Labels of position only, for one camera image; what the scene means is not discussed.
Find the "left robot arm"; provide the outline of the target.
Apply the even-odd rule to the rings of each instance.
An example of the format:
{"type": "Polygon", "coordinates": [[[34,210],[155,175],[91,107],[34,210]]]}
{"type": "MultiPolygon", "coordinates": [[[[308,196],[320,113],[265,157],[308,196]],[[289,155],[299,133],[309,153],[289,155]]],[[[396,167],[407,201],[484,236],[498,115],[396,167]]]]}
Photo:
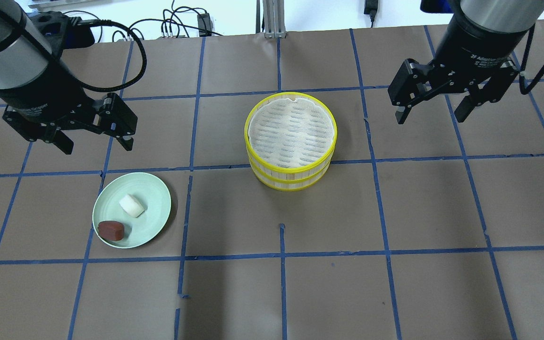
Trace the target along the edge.
{"type": "Polygon", "coordinates": [[[134,79],[113,87],[85,84],[62,61],[62,53],[94,45],[94,26],[126,29],[117,22],[54,11],[30,16],[17,2],[0,0],[0,98],[6,103],[2,118],[24,140],[41,140],[70,154],[74,143],[65,131],[87,130],[132,150],[137,116],[118,92],[145,74],[145,48],[138,43],[142,65],[134,79]]]}

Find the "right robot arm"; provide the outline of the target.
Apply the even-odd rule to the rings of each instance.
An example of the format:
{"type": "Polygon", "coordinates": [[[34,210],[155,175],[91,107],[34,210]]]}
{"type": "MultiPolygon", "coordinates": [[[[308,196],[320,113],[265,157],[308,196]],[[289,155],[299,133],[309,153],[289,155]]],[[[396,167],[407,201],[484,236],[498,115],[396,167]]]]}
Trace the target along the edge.
{"type": "Polygon", "coordinates": [[[458,122],[500,101],[518,73],[511,53],[544,11],[544,0],[450,0],[449,7],[453,16],[432,60],[406,59],[387,90],[399,124],[437,95],[466,95],[455,110],[458,122]]]}

